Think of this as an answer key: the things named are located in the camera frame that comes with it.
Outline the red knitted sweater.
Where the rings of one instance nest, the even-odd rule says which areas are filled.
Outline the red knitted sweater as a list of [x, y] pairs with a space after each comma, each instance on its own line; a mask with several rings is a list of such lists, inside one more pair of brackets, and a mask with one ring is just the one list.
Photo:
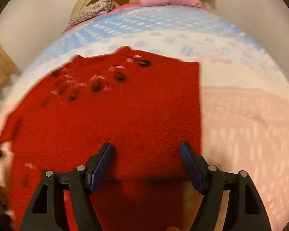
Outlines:
[[90, 197], [103, 230], [182, 228], [185, 141], [200, 152], [197, 62], [127, 46], [74, 56], [33, 87], [0, 133], [14, 154], [15, 229], [45, 171], [71, 171], [106, 142], [112, 160]]

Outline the blue pink dotted bedsheet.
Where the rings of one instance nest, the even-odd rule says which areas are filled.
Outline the blue pink dotted bedsheet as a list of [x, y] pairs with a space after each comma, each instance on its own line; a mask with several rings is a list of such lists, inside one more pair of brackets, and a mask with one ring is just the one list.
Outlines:
[[282, 230], [289, 222], [289, 82], [252, 38], [205, 10], [129, 8], [66, 31], [7, 93], [0, 131], [29, 89], [51, 70], [75, 54], [101, 55], [123, 45], [200, 62], [203, 155], [225, 171], [248, 171], [272, 229]]

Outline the striped pillow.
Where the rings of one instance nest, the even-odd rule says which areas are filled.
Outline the striped pillow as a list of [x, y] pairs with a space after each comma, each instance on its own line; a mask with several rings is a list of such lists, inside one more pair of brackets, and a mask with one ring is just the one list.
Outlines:
[[74, 13], [68, 21], [65, 31], [80, 24], [84, 21], [92, 19], [101, 14], [109, 13], [115, 8], [113, 0], [100, 0], [94, 4], [87, 5], [78, 12]]

